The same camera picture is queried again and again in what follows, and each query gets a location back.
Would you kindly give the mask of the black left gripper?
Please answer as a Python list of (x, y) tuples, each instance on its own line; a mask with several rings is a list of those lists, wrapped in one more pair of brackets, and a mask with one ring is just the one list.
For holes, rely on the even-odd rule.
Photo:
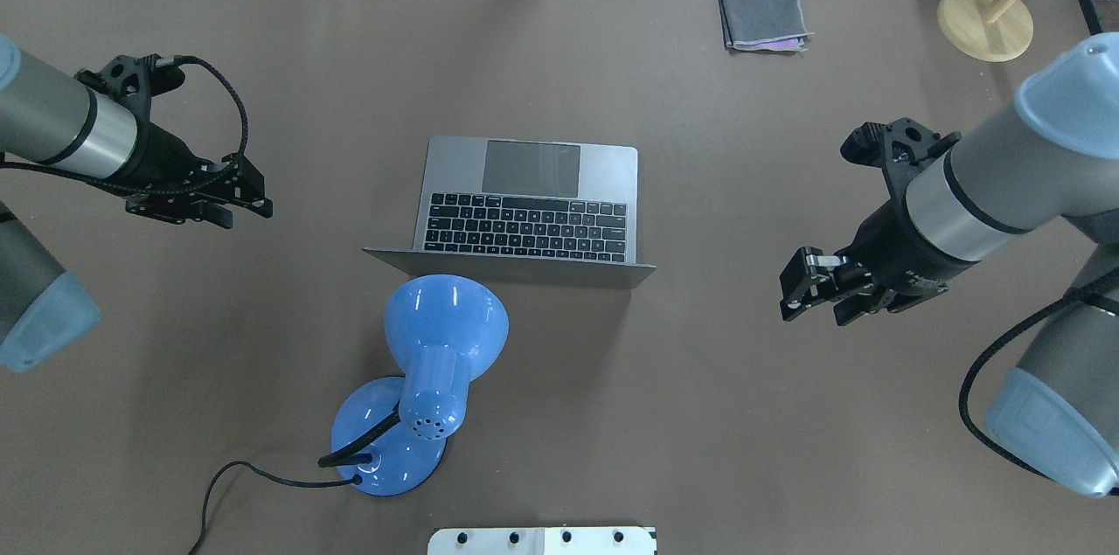
[(122, 185), (128, 213), (161, 223), (232, 229), (232, 207), (263, 218), (275, 215), (264, 176), (246, 156), (234, 152), (215, 162), (156, 125), (137, 142), (137, 156), (122, 169)]

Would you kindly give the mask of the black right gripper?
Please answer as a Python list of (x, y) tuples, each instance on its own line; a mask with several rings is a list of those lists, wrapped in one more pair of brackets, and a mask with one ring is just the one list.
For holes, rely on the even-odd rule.
[[(852, 294), (837, 272), (856, 263), (869, 275), (871, 289)], [(824, 302), (836, 303), (835, 323), (852, 324), (883, 309), (906, 311), (948, 289), (955, 258), (935, 250), (916, 232), (899, 203), (884, 203), (857, 228), (839, 255), (803, 246), (780, 272), (780, 312), (786, 323)]]

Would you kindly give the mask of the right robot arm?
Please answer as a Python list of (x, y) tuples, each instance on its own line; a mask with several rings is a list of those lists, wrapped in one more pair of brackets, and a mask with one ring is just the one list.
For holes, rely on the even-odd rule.
[(1115, 498), (1116, 32), (1084, 38), (966, 133), (865, 122), (841, 144), (882, 173), (887, 198), (835, 252), (794, 251), (781, 316), (833, 305), (836, 324), (900, 313), (1032, 232), (1078, 231), (1070, 284), (976, 356), (956, 407), (993, 452), (1090, 498)]

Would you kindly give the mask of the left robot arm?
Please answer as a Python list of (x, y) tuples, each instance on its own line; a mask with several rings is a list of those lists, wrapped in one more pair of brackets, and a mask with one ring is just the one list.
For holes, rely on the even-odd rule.
[[(197, 56), (117, 56), (98, 69), (67, 74), (13, 38), (1, 45), (3, 173), (51, 179), (53, 191), (88, 188), (121, 201), (129, 215), (229, 229), (234, 208), (272, 217), (267, 181), (247, 156), (247, 109), (231, 81)], [(192, 152), (156, 124), (153, 101), (199, 66), (234, 102), (239, 137), (220, 158)], [(51, 253), (31, 223), (3, 204), (3, 348), (8, 371), (31, 371), (98, 324), (87, 288)]]

